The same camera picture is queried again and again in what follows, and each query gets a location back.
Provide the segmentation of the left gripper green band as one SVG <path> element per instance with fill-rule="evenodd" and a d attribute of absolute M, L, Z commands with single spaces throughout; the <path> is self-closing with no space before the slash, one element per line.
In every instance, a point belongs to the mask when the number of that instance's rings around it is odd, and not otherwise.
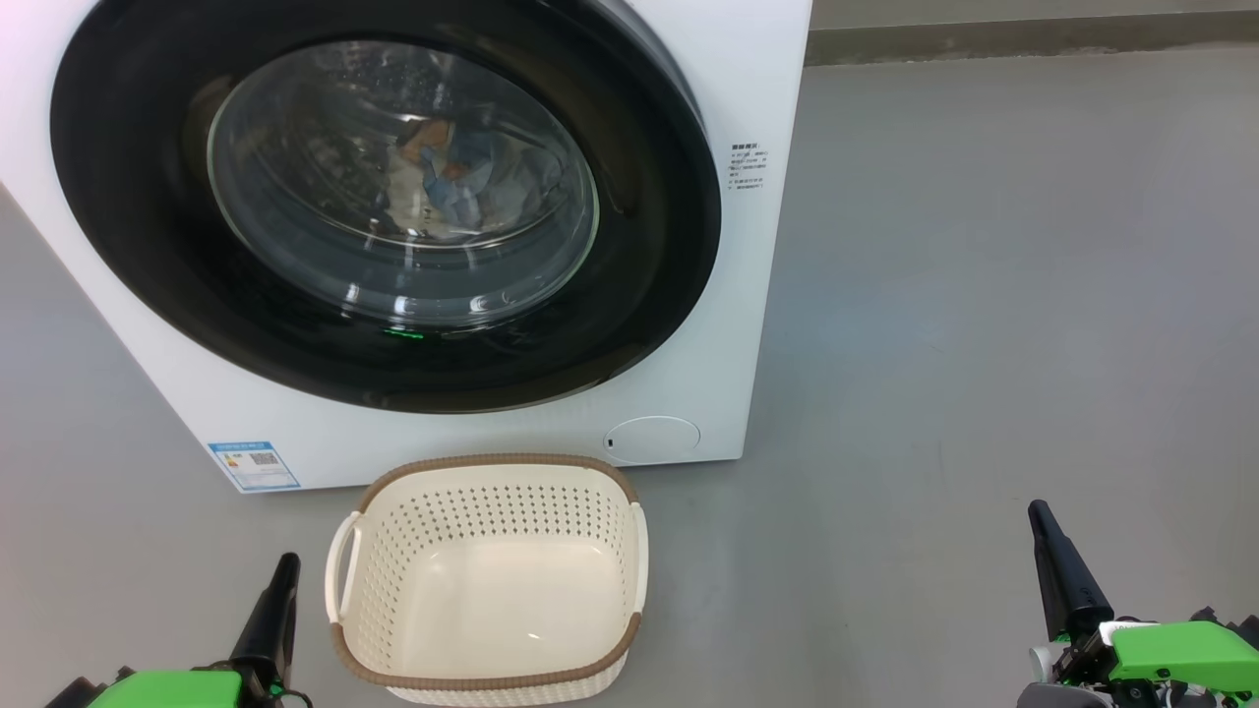
<path fill-rule="evenodd" d="M 230 666 L 193 671 L 120 669 L 115 682 L 79 677 L 49 707 L 283 707 L 295 650 L 297 553 L 279 556 L 229 656 Z"/>

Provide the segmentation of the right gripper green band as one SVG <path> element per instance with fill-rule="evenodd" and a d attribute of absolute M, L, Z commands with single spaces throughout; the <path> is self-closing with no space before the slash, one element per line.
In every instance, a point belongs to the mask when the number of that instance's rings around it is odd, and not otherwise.
<path fill-rule="evenodd" d="M 1221 622 L 1212 608 L 1188 621 L 1117 619 L 1047 501 L 1030 501 L 1047 646 L 1030 651 L 1034 682 L 1021 707 L 1254 707 L 1258 619 Z"/>

